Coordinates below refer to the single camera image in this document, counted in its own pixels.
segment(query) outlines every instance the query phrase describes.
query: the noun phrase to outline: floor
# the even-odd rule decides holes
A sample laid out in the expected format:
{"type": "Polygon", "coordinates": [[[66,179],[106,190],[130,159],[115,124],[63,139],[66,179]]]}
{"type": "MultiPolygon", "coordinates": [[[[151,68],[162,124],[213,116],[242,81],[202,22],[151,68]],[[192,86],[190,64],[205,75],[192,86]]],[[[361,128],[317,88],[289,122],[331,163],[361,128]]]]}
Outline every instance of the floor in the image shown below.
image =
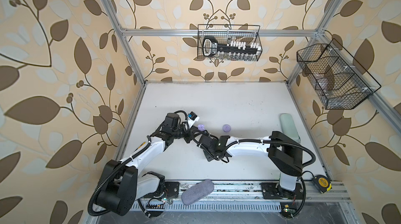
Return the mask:
{"type": "Polygon", "coordinates": [[[140,211],[130,211],[125,216],[108,213],[98,218],[97,224],[346,224],[340,206],[324,203],[305,204],[294,220],[285,220],[279,213],[246,212],[165,212],[148,219],[140,211]]]}
{"type": "MultiPolygon", "coordinates": [[[[269,136],[281,131],[279,115],[290,113],[301,139],[301,145],[315,152],[298,111],[284,83],[150,83],[124,153],[130,155],[146,136],[154,132],[167,113],[194,111],[205,128],[216,136],[269,136]],[[231,131],[223,132],[229,124],[231,131]]],[[[303,153],[303,162],[310,156],[303,153]]],[[[304,168],[324,174],[320,160],[304,168]]],[[[175,140],[143,171],[163,174],[166,180],[278,180],[280,171],[269,158],[239,156],[229,163],[208,162],[195,143],[175,140]]],[[[310,179],[309,173],[304,179],[310,179]]]]}

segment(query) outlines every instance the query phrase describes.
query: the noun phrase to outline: black cable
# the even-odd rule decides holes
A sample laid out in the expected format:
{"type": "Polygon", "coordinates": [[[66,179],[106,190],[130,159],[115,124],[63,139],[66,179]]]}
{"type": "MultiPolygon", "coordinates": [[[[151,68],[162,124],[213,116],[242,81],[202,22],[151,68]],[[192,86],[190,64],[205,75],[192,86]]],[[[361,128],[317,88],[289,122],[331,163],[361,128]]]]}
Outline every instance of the black cable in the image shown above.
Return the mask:
{"type": "Polygon", "coordinates": [[[135,159],[136,157],[141,155],[144,151],[146,151],[149,148],[149,146],[150,146],[150,136],[147,136],[147,137],[148,137],[148,141],[149,142],[143,149],[141,149],[136,154],[134,154],[132,156],[132,158],[129,157],[127,160],[121,162],[117,167],[115,167],[113,169],[113,171],[101,183],[98,184],[98,186],[96,187],[95,191],[93,192],[92,197],[90,198],[89,203],[88,203],[88,214],[89,215],[91,215],[91,216],[100,216],[100,215],[103,215],[103,214],[106,214],[106,213],[110,212],[110,210],[107,210],[107,209],[106,210],[102,210],[102,211],[94,211],[93,210],[93,204],[95,203],[96,199],[98,198],[102,187],[111,178],[113,178],[126,164],[128,164],[130,161],[132,161],[133,159],[135,159]]]}
{"type": "Polygon", "coordinates": [[[304,173],[310,173],[310,174],[312,174],[312,177],[315,177],[311,171],[304,171],[304,172],[301,174],[301,176],[303,176],[304,173]]]}
{"type": "Polygon", "coordinates": [[[301,205],[298,207],[298,209],[295,211],[294,214],[291,214],[291,215],[289,215],[288,217],[287,217],[287,216],[284,216],[283,213],[280,212],[280,214],[281,214],[284,218],[286,218],[286,219],[293,219],[293,218],[295,218],[295,217],[299,214],[299,212],[302,210],[303,205],[305,204],[305,200],[306,200],[306,189],[305,189],[305,182],[303,181],[302,177],[301,177],[301,182],[302,182],[302,189],[303,189],[301,205]]]}

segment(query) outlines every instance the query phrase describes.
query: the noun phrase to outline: metal grate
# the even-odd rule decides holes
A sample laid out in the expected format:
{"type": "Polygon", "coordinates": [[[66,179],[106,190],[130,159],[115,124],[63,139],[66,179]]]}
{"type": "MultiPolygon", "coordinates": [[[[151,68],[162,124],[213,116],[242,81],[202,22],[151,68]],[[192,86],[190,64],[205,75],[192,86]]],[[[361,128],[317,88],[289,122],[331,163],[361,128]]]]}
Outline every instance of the metal grate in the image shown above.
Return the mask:
{"type": "MultiPolygon", "coordinates": [[[[141,211],[138,202],[135,202],[131,211],[141,211]]],[[[237,212],[280,212],[279,202],[235,202],[217,203],[215,201],[198,201],[185,206],[182,201],[174,201],[173,204],[165,204],[164,211],[237,211],[237,212]]]]}
{"type": "Polygon", "coordinates": [[[259,28],[254,25],[198,25],[198,60],[258,61],[263,51],[259,28]]]}
{"type": "Polygon", "coordinates": [[[381,86],[357,60],[348,65],[335,49],[339,44],[332,42],[297,51],[297,62],[325,109],[354,109],[381,86]],[[377,85],[367,85],[355,69],[368,74],[377,85]]]}

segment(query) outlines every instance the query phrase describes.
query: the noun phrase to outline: white table surface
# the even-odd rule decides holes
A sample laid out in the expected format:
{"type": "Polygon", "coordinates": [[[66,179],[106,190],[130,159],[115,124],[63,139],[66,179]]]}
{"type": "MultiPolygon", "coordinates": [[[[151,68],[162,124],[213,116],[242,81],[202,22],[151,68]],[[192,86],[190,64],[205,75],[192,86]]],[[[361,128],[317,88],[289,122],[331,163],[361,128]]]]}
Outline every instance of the white table surface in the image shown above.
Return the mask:
{"type": "MultiPolygon", "coordinates": [[[[301,145],[316,153],[298,111],[284,83],[150,83],[142,99],[124,157],[130,155],[146,136],[163,122],[167,113],[194,111],[206,130],[219,137],[263,137],[281,131],[279,115],[289,113],[301,145]],[[231,131],[222,130],[224,124],[231,131]]],[[[303,152],[303,162],[310,156],[303,152]]],[[[307,167],[314,174],[325,174],[318,157],[307,167]]],[[[174,140],[142,173],[155,171],[166,180],[278,180],[280,171],[268,157],[237,156],[229,163],[208,162],[203,150],[191,141],[174,140]]],[[[304,179],[311,178],[309,173],[304,179]]]]}

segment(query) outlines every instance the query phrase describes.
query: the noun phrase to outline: tape measure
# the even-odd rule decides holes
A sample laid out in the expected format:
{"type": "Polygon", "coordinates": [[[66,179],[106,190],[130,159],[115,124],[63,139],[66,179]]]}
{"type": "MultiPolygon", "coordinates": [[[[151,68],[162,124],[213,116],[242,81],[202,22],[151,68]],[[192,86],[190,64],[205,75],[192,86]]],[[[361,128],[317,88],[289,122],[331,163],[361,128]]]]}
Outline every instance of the tape measure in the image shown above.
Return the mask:
{"type": "Polygon", "coordinates": [[[321,192],[321,193],[326,193],[331,189],[331,181],[328,179],[328,177],[323,176],[323,175],[317,175],[314,178],[312,178],[313,184],[315,184],[315,187],[321,192]]]}

